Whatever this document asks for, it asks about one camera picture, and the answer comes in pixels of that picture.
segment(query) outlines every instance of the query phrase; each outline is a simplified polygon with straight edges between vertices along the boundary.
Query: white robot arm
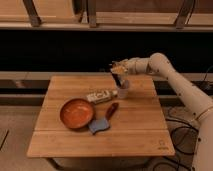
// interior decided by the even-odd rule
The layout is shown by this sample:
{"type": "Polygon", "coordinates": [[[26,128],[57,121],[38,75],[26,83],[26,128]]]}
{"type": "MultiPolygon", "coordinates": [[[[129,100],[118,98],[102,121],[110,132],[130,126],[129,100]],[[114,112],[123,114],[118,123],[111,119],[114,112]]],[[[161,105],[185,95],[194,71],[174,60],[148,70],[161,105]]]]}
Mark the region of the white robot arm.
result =
{"type": "Polygon", "coordinates": [[[114,74],[155,73],[164,77],[200,123],[192,168],[195,171],[213,170],[213,133],[211,132],[213,101],[211,97],[178,73],[168,58],[161,53],[154,53],[150,58],[131,58],[116,62],[111,72],[114,74]]]}

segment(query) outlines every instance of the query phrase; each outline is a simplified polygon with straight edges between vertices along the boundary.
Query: wooden tabletop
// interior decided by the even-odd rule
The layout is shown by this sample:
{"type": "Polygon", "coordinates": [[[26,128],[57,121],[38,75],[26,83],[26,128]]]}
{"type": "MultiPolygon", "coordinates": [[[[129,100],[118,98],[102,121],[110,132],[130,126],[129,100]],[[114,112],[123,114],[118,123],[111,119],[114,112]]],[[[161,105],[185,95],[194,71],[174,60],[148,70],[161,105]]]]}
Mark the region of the wooden tabletop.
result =
{"type": "Polygon", "coordinates": [[[85,127],[73,131],[60,121],[62,106],[73,98],[86,98],[97,90],[116,88],[110,75],[54,76],[33,132],[28,157],[110,157],[174,155],[174,148],[152,78],[128,76],[126,99],[95,105],[96,118],[104,116],[112,102],[119,109],[110,129],[92,135],[85,127]]]}

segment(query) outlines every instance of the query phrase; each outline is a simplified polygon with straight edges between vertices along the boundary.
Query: cable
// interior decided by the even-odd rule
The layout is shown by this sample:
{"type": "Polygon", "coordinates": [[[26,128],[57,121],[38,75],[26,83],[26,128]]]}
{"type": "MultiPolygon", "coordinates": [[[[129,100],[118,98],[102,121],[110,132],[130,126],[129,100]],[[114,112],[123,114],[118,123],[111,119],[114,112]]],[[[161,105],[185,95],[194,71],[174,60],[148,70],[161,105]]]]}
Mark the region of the cable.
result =
{"type": "Polygon", "coordinates": [[[184,122],[184,121],[175,120],[175,119],[169,119],[169,118],[166,118],[166,121],[181,123],[181,124],[187,125],[189,127],[192,127],[193,129],[195,129],[196,131],[198,131],[198,129],[196,129],[195,127],[193,127],[190,123],[187,123],[187,122],[184,122]]]}
{"type": "Polygon", "coordinates": [[[182,163],[180,163],[180,162],[177,162],[177,161],[175,161],[175,160],[173,160],[173,159],[170,159],[170,158],[168,158],[168,157],[163,157],[163,158],[166,159],[166,160],[168,160],[168,161],[170,161],[170,162],[172,162],[172,163],[174,163],[174,164],[176,164],[176,165],[179,165],[179,166],[183,167],[184,169],[186,169],[186,170],[188,170],[188,171],[191,170],[188,166],[186,166],[186,165],[184,165],[184,164],[182,164],[182,163]]]}
{"type": "Polygon", "coordinates": [[[157,163],[156,165],[154,165],[152,171],[155,171],[156,168],[159,167],[160,165],[167,165],[167,166],[170,166],[171,168],[173,168],[174,170],[177,171],[177,168],[176,168],[174,165],[172,165],[172,164],[170,164],[170,163],[167,163],[167,162],[160,162],[160,163],[157,163]]]}
{"type": "Polygon", "coordinates": [[[3,140],[2,140],[2,143],[0,144],[0,151],[1,151],[2,147],[4,146],[4,143],[5,143],[6,139],[7,139],[8,134],[9,134],[9,130],[6,131],[6,134],[5,134],[5,136],[4,136],[3,140]]]}
{"type": "Polygon", "coordinates": [[[182,119],[182,118],[179,118],[179,117],[176,117],[176,116],[171,115],[171,111],[172,111],[172,109],[174,109],[174,108],[175,108],[175,107],[171,107],[171,108],[168,110],[167,115],[168,115],[170,118],[174,118],[174,119],[181,120],[181,121],[183,121],[183,122],[189,123],[187,120],[184,120],[184,119],[182,119]]]}
{"type": "Polygon", "coordinates": [[[186,131],[186,133],[182,136],[182,138],[180,139],[180,141],[178,143],[175,144],[175,146],[179,146],[182,144],[183,140],[186,138],[186,136],[189,134],[190,132],[190,128],[186,131]]]}
{"type": "Polygon", "coordinates": [[[200,85],[199,85],[200,88],[202,88],[202,86],[203,86],[203,84],[204,84],[204,82],[205,82],[205,80],[206,80],[206,78],[207,78],[207,75],[208,75],[209,71],[210,71],[212,68],[213,68],[213,65],[211,65],[211,66],[206,70],[205,76],[204,76],[203,80],[201,81],[201,83],[200,83],[200,85]]]}
{"type": "MultiPolygon", "coordinates": [[[[196,128],[194,128],[194,127],[181,126],[181,127],[175,128],[175,129],[173,129],[173,130],[171,131],[171,133],[170,133],[170,134],[171,134],[171,138],[173,138],[174,134],[175,134],[177,131],[179,131],[180,129],[192,129],[192,130],[194,130],[196,133],[198,132],[198,130],[197,130],[196,128]]],[[[182,154],[184,154],[184,155],[194,155],[194,152],[185,152],[185,151],[181,150],[180,148],[178,148],[178,145],[176,145],[176,144],[174,144],[174,143],[173,143],[173,145],[174,145],[175,150],[177,150],[178,152],[180,152],[180,153],[182,153],[182,154]]]]}
{"type": "Polygon", "coordinates": [[[117,168],[110,168],[110,170],[115,170],[115,171],[117,171],[117,170],[122,170],[122,171],[127,171],[127,170],[135,170],[135,169],[138,169],[138,168],[140,168],[140,169],[147,169],[148,168],[148,166],[151,164],[151,162],[153,161],[153,157],[150,157],[150,158],[148,158],[147,159],[147,161],[145,161],[144,163],[140,163],[140,164],[135,164],[135,165],[131,165],[131,166],[126,166],[126,167],[117,167],[117,168]]]}
{"type": "Polygon", "coordinates": [[[181,160],[180,160],[180,156],[176,153],[175,156],[178,158],[178,165],[177,165],[177,170],[179,170],[180,168],[180,163],[181,163],[181,160]]]}

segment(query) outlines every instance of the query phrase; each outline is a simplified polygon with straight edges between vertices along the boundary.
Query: floor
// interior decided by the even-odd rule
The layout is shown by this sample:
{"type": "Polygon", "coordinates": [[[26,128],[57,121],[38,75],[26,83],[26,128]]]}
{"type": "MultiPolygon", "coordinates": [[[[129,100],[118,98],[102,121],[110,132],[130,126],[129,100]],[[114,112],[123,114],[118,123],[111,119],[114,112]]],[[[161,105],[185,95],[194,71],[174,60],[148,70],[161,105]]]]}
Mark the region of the floor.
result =
{"type": "MultiPolygon", "coordinates": [[[[28,145],[32,136],[32,132],[36,123],[40,106],[0,106],[0,143],[3,141],[1,134],[9,130],[9,133],[4,141],[2,149],[0,150],[0,170],[2,171],[53,171],[51,165],[43,159],[30,159],[26,157],[28,145]]],[[[165,116],[168,115],[168,111],[172,116],[178,116],[186,120],[192,120],[192,115],[183,108],[164,107],[163,111],[165,116]]],[[[181,124],[168,123],[169,129],[172,130],[181,124]]],[[[180,139],[179,137],[185,134],[186,130],[177,132],[174,139],[180,139]]],[[[188,132],[184,139],[184,142],[180,146],[184,151],[193,151],[196,134],[188,132]]],[[[192,162],[192,156],[180,155],[181,163],[190,166],[192,162]]],[[[75,170],[155,170],[163,171],[174,170],[171,166],[159,165],[156,169],[153,167],[159,162],[171,162],[163,159],[162,157],[153,158],[148,164],[147,168],[143,169],[143,163],[149,158],[96,158],[96,159],[56,159],[60,164],[65,166],[72,166],[75,170]]]]}

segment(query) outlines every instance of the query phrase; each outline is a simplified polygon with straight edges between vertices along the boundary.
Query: bottle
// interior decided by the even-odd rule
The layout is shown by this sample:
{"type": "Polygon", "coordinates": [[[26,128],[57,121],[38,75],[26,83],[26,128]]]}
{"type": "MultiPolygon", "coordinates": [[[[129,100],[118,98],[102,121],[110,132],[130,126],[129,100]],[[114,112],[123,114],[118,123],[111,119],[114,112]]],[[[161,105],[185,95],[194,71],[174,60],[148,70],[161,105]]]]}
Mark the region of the bottle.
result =
{"type": "Polygon", "coordinates": [[[100,90],[87,95],[87,100],[94,104],[111,100],[117,96],[117,90],[100,90]]]}

